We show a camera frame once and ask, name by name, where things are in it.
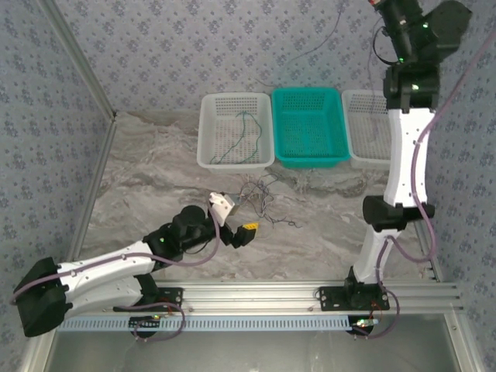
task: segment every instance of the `gray marble table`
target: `gray marble table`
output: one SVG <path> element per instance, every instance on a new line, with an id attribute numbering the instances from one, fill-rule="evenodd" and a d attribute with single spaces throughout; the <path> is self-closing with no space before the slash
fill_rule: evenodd
<path id="1" fill-rule="evenodd" d="M 117 250 L 169 222 L 186 205 L 205 205 L 210 191 L 239 193 L 243 174 L 212 174 L 196 163 L 198 113 L 119 113 L 117 130 L 102 178 L 81 258 Z M 280 181 L 274 218 L 287 216 L 300 229 L 284 223 L 260 222 L 258 237 L 234 250 L 221 246 L 200 267 L 169 267 L 154 273 L 167 279 L 343 279 L 357 259 L 365 236 L 361 204 L 365 195 L 384 192 L 384 172 L 355 170 L 349 164 L 331 169 L 291 170 L 277 161 L 266 173 Z M 230 218 L 232 226 L 259 220 L 243 206 Z M 406 250 L 420 256 L 415 230 L 400 238 Z M 208 255 L 208 248 L 186 260 Z M 393 251 L 385 277 L 426 277 L 424 265 Z"/>

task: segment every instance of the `wall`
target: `wall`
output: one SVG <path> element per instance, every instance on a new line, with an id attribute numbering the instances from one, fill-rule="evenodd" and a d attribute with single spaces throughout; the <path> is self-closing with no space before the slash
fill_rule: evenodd
<path id="1" fill-rule="evenodd" d="M 496 3 L 468 3 L 474 15 L 461 49 L 443 65 L 441 102 L 496 28 Z M 437 207 L 439 260 L 446 279 L 460 283 L 488 370 L 496 370 L 495 69 L 492 43 L 434 130 L 427 169 L 429 197 Z"/>
<path id="2" fill-rule="evenodd" d="M 63 257 L 107 128 L 33 0 L 0 2 L 0 371 L 26 339 L 9 297 L 40 258 Z"/>
<path id="3" fill-rule="evenodd" d="M 380 18 L 366 0 L 57 3 L 112 106 L 123 111 L 198 109 L 208 93 L 268 93 L 280 84 L 365 88 Z M 377 45 L 388 57 L 387 39 Z M 374 58 L 376 88 L 383 71 Z"/>

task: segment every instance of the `cable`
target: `cable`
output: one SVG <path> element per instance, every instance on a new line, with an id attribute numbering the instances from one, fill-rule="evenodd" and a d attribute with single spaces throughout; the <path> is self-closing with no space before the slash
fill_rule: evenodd
<path id="1" fill-rule="evenodd" d="M 198 254 L 200 253 L 201 251 L 203 251 L 206 246 L 211 242 L 212 240 L 210 239 L 209 241 L 205 242 L 205 244 L 199 249 L 199 250 L 196 250 L 195 252 L 188 252 L 187 250 L 184 251 L 184 253 L 186 254 Z"/>
<path id="2" fill-rule="evenodd" d="M 288 66 L 289 66 L 292 62 L 294 62 L 294 61 L 295 61 L 295 60 L 297 60 L 298 58 L 301 58 L 301 57 L 303 57 L 303 56 L 306 56 L 306 55 L 308 55 L 308 54 L 310 54 L 310 53 L 313 53 L 313 52 L 315 52 L 316 50 L 318 50 L 318 49 L 322 48 L 322 46 L 323 46 L 324 44 L 326 44 L 326 43 L 327 43 L 327 42 L 331 39 L 332 35 L 334 35 L 334 32 L 335 32 L 335 31 L 337 30 L 337 28 L 338 28 L 338 25 L 339 25 L 339 20 L 341 19 L 341 15 L 343 14 L 343 10 L 344 10 L 344 9 L 343 9 L 343 4 L 344 4 L 344 2 L 343 2 L 341 5 L 339 5 L 339 6 L 338 6 L 338 18 L 336 19 L 336 24 L 334 25 L 334 28 L 332 29 L 331 33 L 330 33 L 328 36 L 326 36 L 326 38 L 324 39 L 324 41 L 322 41 L 322 42 L 321 42 L 318 46 L 316 46 L 316 47 L 315 47 L 315 48 L 313 48 L 312 50 L 309 50 L 309 51 L 307 51 L 307 52 L 304 52 L 304 53 L 302 53 L 302 54 L 297 55 L 297 56 L 296 56 L 296 57 L 294 57 L 294 58 L 291 58 L 291 59 L 290 59 L 290 60 L 289 60 L 289 61 L 288 61 L 285 65 L 284 65 L 284 67 L 283 67 L 283 68 L 284 68 L 284 69 L 283 69 L 283 74 L 284 74 L 284 73 L 288 70 Z M 281 87 L 281 85 L 280 85 L 280 84 L 279 84 L 279 85 L 275 85 L 275 84 L 267 84 L 267 83 L 264 83 L 263 81 L 260 81 L 260 80 L 259 80 L 259 79 L 257 79 L 257 78 L 253 78 L 253 79 L 254 79 L 257 83 L 262 84 L 262 85 L 264 85 L 264 86 L 266 86 L 266 87 L 269 87 L 269 88 L 280 88 L 280 87 Z"/>
<path id="3" fill-rule="evenodd" d="M 275 179 L 269 182 L 268 184 L 265 184 L 262 181 L 262 178 L 267 177 L 269 175 L 275 176 Z M 264 176 L 261 176 L 257 182 L 252 182 L 252 181 L 246 182 L 241 187 L 239 196 L 241 197 L 241 199 L 244 198 L 245 202 L 249 202 L 253 206 L 253 210 L 255 211 L 255 213 L 259 218 L 266 219 L 268 222 L 272 224 L 273 227 L 276 223 L 286 222 L 289 226 L 300 229 L 301 226 L 296 225 L 295 221 L 292 220 L 288 221 L 287 217 L 284 217 L 282 219 L 274 219 L 267 212 L 269 205 L 275 201 L 275 197 L 270 193 L 268 187 L 276 181 L 279 181 L 279 176 L 277 174 L 265 174 Z M 249 185 L 253 185 L 253 187 L 250 189 L 250 192 L 244 193 L 244 190 L 248 188 Z M 257 196 L 260 199 L 260 212 L 258 212 L 257 206 L 250 200 L 253 196 Z"/>
<path id="4" fill-rule="evenodd" d="M 48 275 L 46 277 L 41 277 L 40 279 L 30 281 L 28 284 L 21 287 L 18 291 L 14 292 L 14 294 L 12 295 L 12 297 L 9 300 L 9 304 L 15 305 L 16 299 L 20 295 L 22 295 L 23 293 L 25 293 L 29 289 L 31 289 L 31 288 L 39 285 L 39 284 L 43 284 L 43 283 L 46 283 L 48 281 L 60 279 L 61 277 L 68 277 L 72 274 L 79 274 L 84 270 L 88 270 L 88 269 L 92 269 L 93 267 L 98 267 L 101 265 L 109 264 L 111 262 L 118 261 L 118 260 L 127 260 L 128 258 L 133 258 L 133 257 L 146 257 L 146 258 L 150 258 L 151 260 L 163 262 L 164 264 L 176 265 L 176 266 L 182 266 L 182 267 L 194 267 L 194 266 L 199 266 L 199 265 L 202 265 L 206 262 L 209 262 L 217 254 L 217 250 L 219 249 L 219 246 L 220 246 L 220 227 L 219 227 L 219 222 L 217 221 L 217 218 L 215 217 L 215 213 L 212 211 L 212 207 L 210 206 L 209 203 L 207 203 L 207 208 L 208 208 L 208 211 L 210 212 L 210 216 L 212 217 L 212 221 L 214 222 L 215 246 L 214 246 L 214 250 L 212 251 L 212 253 L 210 253 L 207 257 L 205 257 L 202 260 L 199 260 L 197 262 L 176 262 L 176 261 L 168 260 L 167 258 L 156 256 L 152 253 L 127 253 L 127 254 L 123 254 L 121 256 L 109 257 L 109 258 L 106 258 L 104 260 L 95 261 L 93 263 L 88 263 L 84 266 L 78 267 L 78 268 L 73 269 L 73 270 Z"/>
<path id="5" fill-rule="evenodd" d="M 379 318 L 379 322 L 381 322 L 382 321 L 382 307 L 379 306 L 379 304 L 376 303 L 376 301 L 374 301 L 374 300 L 372 300 L 370 302 L 370 306 L 372 307 L 372 311 L 370 311 L 369 319 L 372 319 L 372 316 L 374 316 L 374 307 L 375 307 L 381 312 L 381 317 Z"/>
<path id="6" fill-rule="evenodd" d="M 383 63 L 383 64 L 386 64 L 388 66 L 394 66 L 396 64 L 398 64 L 398 62 L 390 62 L 389 60 L 385 60 L 384 58 L 380 57 L 379 54 L 377 54 L 377 51 L 375 49 L 375 42 L 377 40 L 377 35 L 379 34 L 379 32 L 382 30 L 382 29 L 386 29 L 386 27 L 382 26 L 380 29 L 378 29 L 375 34 L 374 34 L 374 38 L 372 40 L 372 49 L 374 50 L 374 54 L 375 54 L 375 57 L 379 58 L 379 60 Z"/>
<path id="7" fill-rule="evenodd" d="M 147 342 L 156 342 L 156 341 L 167 341 L 168 339 L 173 339 L 174 337 L 179 336 L 182 332 L 184 327 L 186 326 L 186 315 L 184 313 L 184 310 L 177 306 L 176 304 L 173 304 L 172 302 L 157 302 L 155 304 L 149 304 L 149 305 L 137 305 L 137 306 L 121 306 L 119 307 L 122 310 L 144 310 L 146 308 L 155 308 L 157 306 L 164 306 L 165 308 L 175 308 L 181 313 L 181 324 L 179 325 L 179 328 L 174 331 L 174 333 L 170 334 L 169 336 L 164 336 L 164 337 L 153 337 L 151 339 L 145 339 L 143 337 L 138 336 L 138 328 L 146 322 L 153 322 L 153 321 L 160 321 L 159 319 L 144 319 L 140 320 L 133 329 L 133 335 L 136 338 L 136 340 L 143 341 L 145 343 Z"/>
<path id="8" fill-rule="evenodd" d="M 234 145 L 232 145 L 225 153 L 224 155 L 221 156 L 220 160 L 216 163 L 216 164 L 220 164 L 222 162 L 222 160 L 227 156 L 228 153 L 230 153 L 236 146 L 238 146 L 240 143 L 241 143 L 241 140 L 243 138 L 245 138 L 245 132 L 246 132 L 246 121 L 245 121 L 245 115 L 250 115 L 252 117 L 252 119 L 255 121 L 255 123 L 258 125 L 258 128 L 260 129 L 260 132 L 259 132 L 259 135 L 258 135 L 258 138 L 257 138 L 257 141 L 255 141 L 255 150 L 253 151 L 253 153 L 251 154 L 251 156 L 247 157 L 246 159 L 244 160 L 241 160 L 239 163 L 235 163 L 235 164 L 243 164 L 243 163 L 246 163 L 248 160 L 252 159 L 255 154 L 258 152 L 258 140 L 261 138 L 262 136 L 262 127 L 260 126 L 260 124 L 258 123 L 258 121 L 255 119 L 255 117 L 250 114 L 249 112 L 246 112 L 246 111 L 243 111 L 243 112 L 240 112 L 238 115 L 236 115 L 236 118 L 238 116 L 240 116 L 241 114 L 243 114 L 243 131 L 241 132 L 241 137 L 238 139 L 238 142 L 236 142 Z M 214 161 L 215 159 L 215 156 L 210 160 L 210 164 L 212 164 L 212 162 Z"/>
<path id="9" fill-rule="evenodd" d="M 339 9 L 338 9 L 338 18 L 336 20 L 336 24 L 334 25 L 334 28 L 332 29 L 331 33 L 324 39 L 324 41 L 322 41 L 318 46 L 316 46 L 315 48 L 313 48 L 312 50 L 309 50 L 308 52 L 304 52 L 302 54 L 300 54 L 299 56 L 296 56 L 295 58 L 292 58 L 290 59 L 287 63 L 286 63 L 286 66 L 288 66 L 291 62 L 294 62 L 295 60 L 297 60 L 298 58 L 301 58 L 303 56 L 306 56 L 307 54 L 310 54 L 310 53 L 313 53 L 315 52 L 316 50 L 318 50 L 319 48 L 322 47 L 322 45 L 324 45 L 325 43 L 327 43 L 329 41 L 329 39 L 331 38 L 331 36 L 334 34 L 334 32 L 336 31 L 336 29 L 338 28 L 338 24 L 339 24 L 339 20 L 341 19 L 341 15 L 343 14 L 343 7 L 340 6 Z"/>

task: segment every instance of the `teal basket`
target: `teal basket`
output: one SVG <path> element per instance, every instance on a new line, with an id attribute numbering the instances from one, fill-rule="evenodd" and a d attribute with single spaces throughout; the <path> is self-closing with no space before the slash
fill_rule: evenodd
<path id="1" fill-rule="evenodd" d="M 275 154 L 285 167 L 334 167 L 350 158 L 336 89 L 275 89 L 272 116 Z"/>

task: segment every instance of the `white plastic basket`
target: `white plastic basket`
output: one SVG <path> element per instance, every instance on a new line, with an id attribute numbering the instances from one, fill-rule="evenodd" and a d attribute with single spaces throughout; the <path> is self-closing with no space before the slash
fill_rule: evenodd
<path id="1" fill-rule="evenodd" d="M 196 160 L 200 167 L 214 173 L 260 173 L 269 167 L 274 162 L 269 96 L 264 93 L 206 95 L 201 100 Z"/>
<path id="2" fill-rule="evenodd" d="M 388 170 L 391 129 L 382 91 L 350 90 L 342 94 L 350 162 L 354 168 Z"/>

